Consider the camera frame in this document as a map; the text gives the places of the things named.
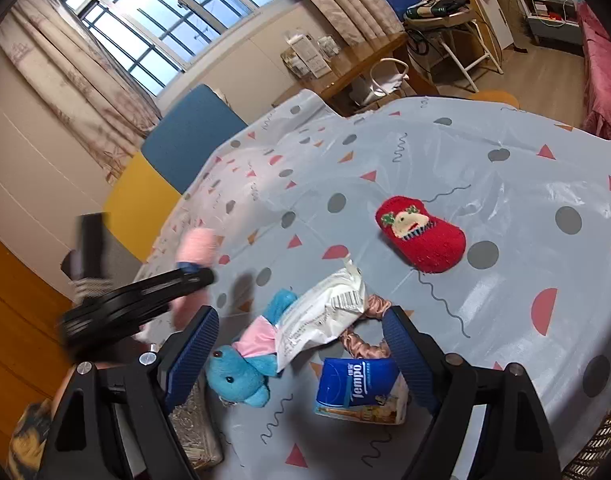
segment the orange stool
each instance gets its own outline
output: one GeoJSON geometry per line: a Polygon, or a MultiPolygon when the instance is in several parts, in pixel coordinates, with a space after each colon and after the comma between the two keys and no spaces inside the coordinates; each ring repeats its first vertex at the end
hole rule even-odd
{"type": "Polygon", "coordinates": [[[472,101],[490,101],[493,103],[505,103],[506,105],[514,106],[521,110],[519,100],[514,95],[509,94],[504,90],[481,90],[476,94],[471,95],[468,99],[472,101]]]}

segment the window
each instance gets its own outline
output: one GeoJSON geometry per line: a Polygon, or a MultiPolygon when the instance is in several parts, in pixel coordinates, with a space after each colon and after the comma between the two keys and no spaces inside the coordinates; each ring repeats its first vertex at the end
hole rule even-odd
{"type": "Polygon", "coordinates": [[[272,0],[62,0],[157,95],[221,34],[272,0]]]}

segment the pink bedding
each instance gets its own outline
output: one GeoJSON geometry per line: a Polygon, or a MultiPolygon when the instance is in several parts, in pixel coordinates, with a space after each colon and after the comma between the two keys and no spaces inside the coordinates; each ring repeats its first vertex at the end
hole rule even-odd
{"type": "Polygon", "coordinates": [[[583,2],[577,9],[586,57],[586,107],[583,129],[611,139],[611,41],[594,12],[583,2]]]}

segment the blue teddy bear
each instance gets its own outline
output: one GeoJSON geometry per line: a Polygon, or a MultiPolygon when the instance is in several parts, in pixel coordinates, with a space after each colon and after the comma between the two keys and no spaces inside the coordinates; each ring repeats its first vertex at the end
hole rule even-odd
{"type": "Polygon", "coordinates": [[[239,341],[223,345],[208,359],[206,377],[223,400],[262,408],[270,400],[266,377],[277,376],[276,325],[297,295],[285,289],[275,294],[263,315],[255,319],[239,341]]]}

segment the barcode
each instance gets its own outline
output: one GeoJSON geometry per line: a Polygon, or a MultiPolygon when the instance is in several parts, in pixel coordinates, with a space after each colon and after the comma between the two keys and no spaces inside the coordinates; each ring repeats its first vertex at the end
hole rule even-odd
{"type": "Polygon", "coordinates": [[[357,307],[362,303],[361,297],[356,290],[343,292],[343,294],[330,298],[330,305],[332,305],[333,308],[357,307]]]}

